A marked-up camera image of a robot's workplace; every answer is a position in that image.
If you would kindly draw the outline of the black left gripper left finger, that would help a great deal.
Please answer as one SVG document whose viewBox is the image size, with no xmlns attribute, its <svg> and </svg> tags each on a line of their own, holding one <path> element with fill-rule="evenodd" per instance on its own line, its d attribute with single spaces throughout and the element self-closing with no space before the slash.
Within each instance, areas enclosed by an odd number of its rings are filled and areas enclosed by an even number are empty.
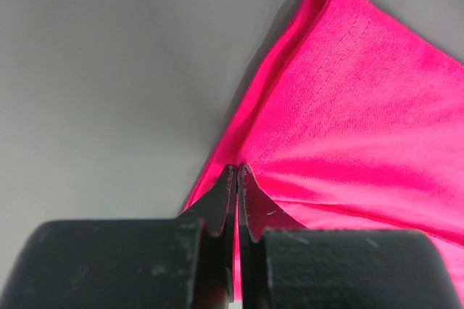
<svg viewBox="0 0 464 309">
<path fill-rule="evenodd" d="M 238 170 L 171 219 L 41 224 L 18 255 L 3 308 L 227 308 L 234 300 Z"/>
</svg>

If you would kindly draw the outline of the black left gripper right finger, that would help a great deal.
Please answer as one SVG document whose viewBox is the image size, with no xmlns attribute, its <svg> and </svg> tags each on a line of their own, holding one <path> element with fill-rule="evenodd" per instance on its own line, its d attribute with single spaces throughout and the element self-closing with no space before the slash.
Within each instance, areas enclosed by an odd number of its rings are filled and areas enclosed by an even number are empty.
<svg viewBox="0 0 464 309">
<path fill-rule="evenodd" d="M 437 248 L 411 230 L 308 229 L 237 175 L 245 308 L 461 308 Z"/>
</svg>

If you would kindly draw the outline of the pink red t shirt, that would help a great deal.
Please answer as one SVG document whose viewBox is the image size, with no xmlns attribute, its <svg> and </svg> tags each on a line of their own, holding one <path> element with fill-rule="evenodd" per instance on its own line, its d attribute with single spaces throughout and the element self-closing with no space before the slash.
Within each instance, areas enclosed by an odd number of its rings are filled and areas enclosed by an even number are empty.
<svg viewBox="0 0 464 309">
<path fill-rule="evenodd" d="M 302 0 L 193 188 L 246 163 L 309 228 L 411 228 L 463 290 L 463 66 L 369 0 Z"/>
</svg>

